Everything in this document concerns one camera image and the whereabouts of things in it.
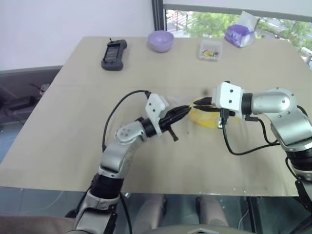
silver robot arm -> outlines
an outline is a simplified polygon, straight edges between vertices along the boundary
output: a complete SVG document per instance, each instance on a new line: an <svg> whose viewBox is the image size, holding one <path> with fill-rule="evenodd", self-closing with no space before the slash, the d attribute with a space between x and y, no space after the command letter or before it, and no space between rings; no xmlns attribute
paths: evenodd
<svg viewBox="0 0 312 234"><path fill-rule="evenodd" d="M68 234L113 233L117 219L116 205L135 152L147 138L160 136L166 131L176 141L171 124L182 119L191 109L179 106L168 110L168 106L162 96L150 94L145 107L148 118L139 118L116 131L115 139L104 150L97 174L79 205L74 230Z"/></svg>
<svg viewBox="0 0 312 234"><path fill-rule="evenodd" d="M270 120L271 130L296 174L301 202L311 211L312 124L304 109L298 108L295 95L278 87L260 94L245 93L241 87L223 82L214 89L212 105L234 111L241 118L264 114Z"/></svg>

table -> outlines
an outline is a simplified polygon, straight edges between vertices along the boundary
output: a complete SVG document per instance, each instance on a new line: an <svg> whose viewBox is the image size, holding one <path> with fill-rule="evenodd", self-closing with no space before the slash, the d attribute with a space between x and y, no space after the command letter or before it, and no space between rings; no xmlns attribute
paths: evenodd
<svg viewBox="0 0 312 234"><path fill-rule="evenodd" d="M124 68L105 71L100 61L108 38L85 37L55 77L0 165L0 186L85 191L101 158L107 116L128 92L148 89L184 104L211 94L220 82L264 92L292 90L311 115L311 72L286 40L259 39L239 49L223 39L219 62L196 58L200 39L175 39L167 53L146 46L146 38L125 38ZM118 126L144 116L146 98L137 94L117 110L111 141ZM267 127L269 122L264 116ZM222 131L194 124L188 117L169 133L148 140L136 153L124 192L295 196L294 178L279 146L244 156L231 155ZM229 142L236 152L265 143L258 123L231 118Z"/></svg>

purple package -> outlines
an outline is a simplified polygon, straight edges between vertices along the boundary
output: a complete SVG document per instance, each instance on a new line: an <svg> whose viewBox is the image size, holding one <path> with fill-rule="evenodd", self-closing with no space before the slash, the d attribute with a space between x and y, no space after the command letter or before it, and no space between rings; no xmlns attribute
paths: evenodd
<svg viewBox="0 0 312 234"><path fill-rule="evenodd" d="M247 27L234 24L228 27L224 38L233 45L241 48L250 45L254 41L255 36L254 32L249 31Z"/></svg>

small plastic box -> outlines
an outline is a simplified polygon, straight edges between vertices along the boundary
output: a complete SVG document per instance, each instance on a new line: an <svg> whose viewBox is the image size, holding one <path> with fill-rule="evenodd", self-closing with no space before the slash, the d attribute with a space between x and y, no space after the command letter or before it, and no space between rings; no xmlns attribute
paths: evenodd
<svg viewBox="0 0 312 234"><path fill-rule="evenodd" d="M198 58L217 62L222 55L222 43L216 40L202 40L199 47Z"/></svg>

black remote control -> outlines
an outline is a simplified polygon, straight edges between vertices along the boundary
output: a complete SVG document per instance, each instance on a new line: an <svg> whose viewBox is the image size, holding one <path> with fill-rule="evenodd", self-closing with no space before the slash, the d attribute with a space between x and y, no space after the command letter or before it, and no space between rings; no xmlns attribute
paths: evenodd
<svg viewBox="0 0 312 234"><path fill-rule="evenodd" d="M107 43L104 58L101 61L101 66L108 71L120 71L123 68L122 54L127 48L126 40L112 40Z"/></svg>

